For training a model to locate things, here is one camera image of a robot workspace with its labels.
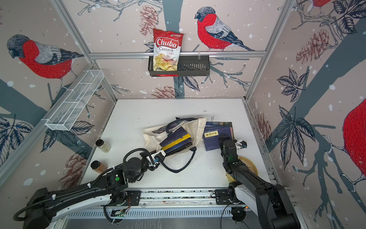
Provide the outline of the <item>dark blue thin book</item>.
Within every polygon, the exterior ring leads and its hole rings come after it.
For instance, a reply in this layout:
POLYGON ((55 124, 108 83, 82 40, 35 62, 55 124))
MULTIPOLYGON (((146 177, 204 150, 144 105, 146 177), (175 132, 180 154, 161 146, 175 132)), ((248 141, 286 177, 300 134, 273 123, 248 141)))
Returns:
POLYGON ((206 126, 207 127, 212 127, 212 126, 229 126, 229 127, 233 127, 231 122, 206 122, 206 126))
POLYGON ((160 143, 160 146, 164 147, 169 143, 183 137, 186 134, 188 134, 188 132, 184 128, 180 127, 175 132, 169 134, 168 137, 163 142, 160 143))
POLYGON ((233 130, 227 125, 206 126, 203 133, 203 141, 206 151, 212 151, 220 148, 219 138, 228 136, 233 139, 233 130))

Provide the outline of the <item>cream canvas tote bag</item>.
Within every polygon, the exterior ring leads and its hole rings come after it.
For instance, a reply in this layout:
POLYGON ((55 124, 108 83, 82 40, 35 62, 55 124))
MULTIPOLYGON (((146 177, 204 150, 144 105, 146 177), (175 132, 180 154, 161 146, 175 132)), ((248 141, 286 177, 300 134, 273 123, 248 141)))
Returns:
POLYGON ((145 148, 163 150, 167 156, 196 149, 203 141, 206 118, 179 118, 166 125, 143 130, 145 148))

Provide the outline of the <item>yellow spine book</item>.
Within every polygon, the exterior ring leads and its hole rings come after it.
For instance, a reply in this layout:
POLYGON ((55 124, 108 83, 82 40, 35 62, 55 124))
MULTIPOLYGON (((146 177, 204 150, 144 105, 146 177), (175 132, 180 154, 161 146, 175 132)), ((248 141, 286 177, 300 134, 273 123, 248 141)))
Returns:
POLYGON ((162 149, 163 149, 164 151, 166 151, 167 149, 170 149, 170 148, 172 148, 173 146, 175 146, 175 145, 177 145, 177 144, 179 144, 179 143, 181 143, 181 142, 183 142, 183 141, 185 141, 185 140, 187 140, 187 139, 190 139, 190 138, 191 138, 191 136, 190 136, 189 134, 186 134, 186 135, 184 135, 183 137, 181 137, 181 138, 179 138, 179 139, 177 139, 177 140, 175 140, 175 141, 173 141, 173 142, 169 143, 168 145, 166 145, 166 146, 162 147, 162 149))

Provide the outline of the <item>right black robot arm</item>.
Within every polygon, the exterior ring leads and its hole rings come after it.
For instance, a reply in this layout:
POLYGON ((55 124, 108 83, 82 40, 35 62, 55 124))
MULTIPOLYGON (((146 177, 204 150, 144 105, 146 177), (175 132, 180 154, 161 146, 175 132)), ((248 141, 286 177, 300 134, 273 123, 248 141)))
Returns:
POLYGON ((300 229, 300 221, 285 188, 253 173, 239 159, 237 142, 229 136, 220 136, 219 145, 223 167, 235 180, 228 187, 230 200, 246 204, 258 216, 263 229, 300 229))

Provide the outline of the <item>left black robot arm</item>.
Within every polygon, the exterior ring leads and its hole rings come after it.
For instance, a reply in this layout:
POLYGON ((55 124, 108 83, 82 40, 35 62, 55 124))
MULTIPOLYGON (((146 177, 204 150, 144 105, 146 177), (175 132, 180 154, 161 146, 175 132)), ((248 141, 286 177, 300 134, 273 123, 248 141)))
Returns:
POLYGON ((25 229, 45 229, 62 215, 91 206, 138 206, 140 191, 128 191, 128 185, 140 181, 147 171, 154 171, 164 160, 163 150, 149 152, 144 148, 128 152, 123 162, 102 172, 95 180, 79 186, 49 191, 37 190, 26 207, 17 211, 14 221, 22 221, 25 229))

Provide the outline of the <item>Chuba cassava chips bag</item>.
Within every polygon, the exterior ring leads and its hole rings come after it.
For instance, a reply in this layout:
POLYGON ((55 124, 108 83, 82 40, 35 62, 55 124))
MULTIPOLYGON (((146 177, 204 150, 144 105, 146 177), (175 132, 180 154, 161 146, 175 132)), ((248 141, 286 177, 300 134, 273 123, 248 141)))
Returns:
POLYGON ((182 33, 153 29, 153 71, 177 71, 183 36, 182 33))

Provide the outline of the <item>yellow bamboo steamer basket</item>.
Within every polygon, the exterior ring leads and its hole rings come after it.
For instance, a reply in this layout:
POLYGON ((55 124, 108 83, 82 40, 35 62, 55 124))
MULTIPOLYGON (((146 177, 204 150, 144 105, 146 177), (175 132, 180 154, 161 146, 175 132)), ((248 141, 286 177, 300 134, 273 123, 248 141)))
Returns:
MULTIPOLYGON (((243 156, 239 156, 238 159, 241 160, 243 163, 245 163, 251 172, 253 172, 257 176, 259 175, 257 167, 251 160, 249 160, 248 158, 243 157, 243 156)), ((233 179, 233 177, 231 175, 229 175, 227 173, 226 173, 226 177, 227 177, 229 183, 236 181, 235 179, 233 179)))

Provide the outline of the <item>brown spice jar black lid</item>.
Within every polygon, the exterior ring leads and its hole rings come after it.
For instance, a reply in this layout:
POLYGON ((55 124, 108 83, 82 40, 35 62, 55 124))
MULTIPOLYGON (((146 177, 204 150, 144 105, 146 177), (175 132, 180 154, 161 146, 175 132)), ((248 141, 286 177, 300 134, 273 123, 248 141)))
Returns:
POLYGON ((108 166, 105 165, 104 163, 95 160, 90 164, 90 167, 93 171, 102 174, 104 171, 106 171, 108 169, 108 166))

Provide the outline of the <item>clear spice jar black lid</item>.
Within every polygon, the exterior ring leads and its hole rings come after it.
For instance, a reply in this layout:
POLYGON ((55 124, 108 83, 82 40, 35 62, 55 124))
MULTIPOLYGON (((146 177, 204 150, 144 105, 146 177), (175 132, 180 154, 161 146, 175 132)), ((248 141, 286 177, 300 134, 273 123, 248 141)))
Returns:
POLYGON ((111 149, 110 145, 107 144, 105 141, 103 141, 102 139, 98 139, 96 142, 95 142, 96 146, 102 151, 102 152, 105 152, 105 153, 108 153, 111 149))

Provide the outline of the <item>circuit board under left base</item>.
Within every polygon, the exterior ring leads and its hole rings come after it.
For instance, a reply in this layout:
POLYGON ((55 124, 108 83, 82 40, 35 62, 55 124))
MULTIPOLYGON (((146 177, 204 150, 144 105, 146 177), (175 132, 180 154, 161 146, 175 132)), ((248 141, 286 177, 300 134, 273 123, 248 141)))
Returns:
POLYGON ((124 218, 126 216, 127 209, 112 210, 110 213, 111 218, 124 218))

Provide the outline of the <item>circuit board under base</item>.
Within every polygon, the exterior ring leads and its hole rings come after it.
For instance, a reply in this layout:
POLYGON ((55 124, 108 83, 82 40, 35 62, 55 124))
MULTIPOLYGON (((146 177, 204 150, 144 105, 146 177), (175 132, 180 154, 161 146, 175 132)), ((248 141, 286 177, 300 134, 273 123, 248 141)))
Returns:
POLYGON ((127 209, 112 210, 110 213, 111 218, 124 218, 126 216, 127 209))
POLYGON ((236 206, 236 207, 232 207, 232 212, 244 212, 244 211, 251 211, 251 209, 248 206, 236 206))

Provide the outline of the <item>circuit board under right base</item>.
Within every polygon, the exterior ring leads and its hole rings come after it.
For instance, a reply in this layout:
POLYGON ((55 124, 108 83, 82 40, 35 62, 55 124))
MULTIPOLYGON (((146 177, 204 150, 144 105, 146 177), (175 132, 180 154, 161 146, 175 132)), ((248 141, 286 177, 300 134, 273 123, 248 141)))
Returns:
POLYGON ((232 212, 244 212, 244 211, 251 211, 251 209, 248 206, 236 206, 236 207, 232 207, 232 212))

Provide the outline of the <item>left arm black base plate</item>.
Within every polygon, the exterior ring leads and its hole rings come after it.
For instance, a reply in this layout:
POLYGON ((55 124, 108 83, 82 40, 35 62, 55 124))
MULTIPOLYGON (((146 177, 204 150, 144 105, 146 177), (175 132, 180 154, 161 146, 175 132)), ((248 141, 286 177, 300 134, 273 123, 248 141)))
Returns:
POLYGON ((141 193, 140 190, 126 191, 127 205, 132 207, 139 206, 141 193))

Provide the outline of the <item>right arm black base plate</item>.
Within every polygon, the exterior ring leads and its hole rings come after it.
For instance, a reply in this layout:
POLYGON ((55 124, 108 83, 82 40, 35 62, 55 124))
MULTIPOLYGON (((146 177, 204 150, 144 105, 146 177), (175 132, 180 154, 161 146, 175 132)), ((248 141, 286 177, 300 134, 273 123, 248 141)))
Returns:
POLYGON ((244 205, 242 201, 237 200, 233 194, 230 194, 228 189, 216 189, 214 190, 214 198, 216 205, 244 205))

